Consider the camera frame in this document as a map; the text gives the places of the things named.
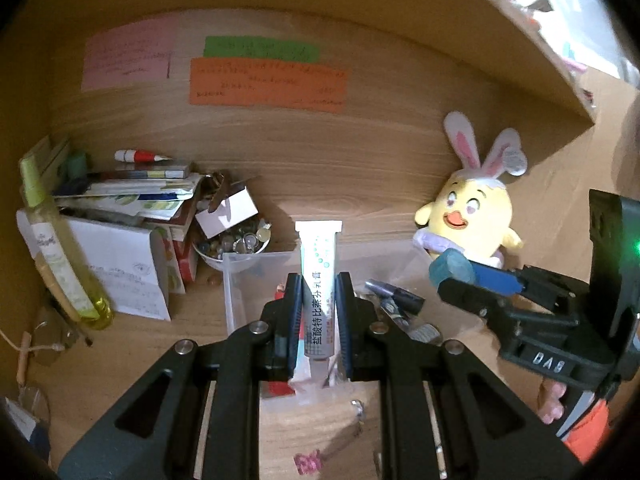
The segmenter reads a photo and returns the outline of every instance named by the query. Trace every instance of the orange beak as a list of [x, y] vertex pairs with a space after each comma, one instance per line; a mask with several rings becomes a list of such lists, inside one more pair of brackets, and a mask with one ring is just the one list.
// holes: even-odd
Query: orange beak
[[453, 213], [444, 213], [444, 223], [452, 229], [464, 229], [469, 222], [462, 218], [460, 211], [454, 211]]

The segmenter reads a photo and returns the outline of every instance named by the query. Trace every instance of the spray bottle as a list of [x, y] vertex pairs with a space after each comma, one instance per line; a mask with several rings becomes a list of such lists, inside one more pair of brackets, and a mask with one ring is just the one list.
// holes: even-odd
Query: spray bottle
[[82, 322], [96, 330], [113, 320], [102, 285], [83, 261], [68, 224], [45, 191], [33, 155], [20, 160], [27, 218], [45, 261]]

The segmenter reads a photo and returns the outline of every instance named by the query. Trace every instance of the metal tool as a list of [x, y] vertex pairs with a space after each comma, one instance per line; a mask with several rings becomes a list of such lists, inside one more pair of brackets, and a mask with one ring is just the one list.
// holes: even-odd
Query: metal tool
[[379, 280], [367, 280], [365, 286], [380, 298], [391, 298], [402, 312], [417, 316], [424, 305], [424, 298], [399, 286]]
[[[216, 381], [202, 479], [257, 479], [258, 383], [293, 375], [302, 285], [301, 276], [290, 274], [284, 297], [264, 306], [260, 322], [225, 341], [199, 347], [186, 340], [169, 349], [76, 443], [60, 464], [60, 478], [191, 478], [207, 387]], [[417, 342], [394, 323], [379, 321], [372, 303], [354, 297], [346, 272], [338, 275], [335, 293], [348, 377], [380, 382], [383, 479], [445, 473], [513, 480], [526, 471], [528, 478], [559, 480], [577, 471], [579, 462], [564, 444], [462, 343]], [[424, 381], [441, 448], [434, 443]]]

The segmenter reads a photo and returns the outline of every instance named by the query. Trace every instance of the pen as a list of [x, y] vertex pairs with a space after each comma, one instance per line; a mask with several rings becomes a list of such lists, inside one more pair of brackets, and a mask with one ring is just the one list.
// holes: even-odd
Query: pen
[[118, 162], [160, 162], [161, 160], [171, 160], [171, 157], [156, 155], [144, 150], [118, 150], [114, 158]]
[[392, 298], [398, 308], [414, 316], [420, 314], [424, 305], [424, 298], [399, 286], [393, 286], [378, 280], [367, 280], [365, 286], [380, 298]]

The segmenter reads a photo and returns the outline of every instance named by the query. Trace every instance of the stack of papers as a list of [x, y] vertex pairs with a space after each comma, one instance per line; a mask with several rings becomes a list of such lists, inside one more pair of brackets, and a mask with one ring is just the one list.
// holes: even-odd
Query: stack of papers
[[185, 179], [144, 178], [96, 182], [80, 196], [56, 199], [59, 207], [100, 210], [170, 220], [182, 204], [193, 197], [202, 176], [191, 173]]

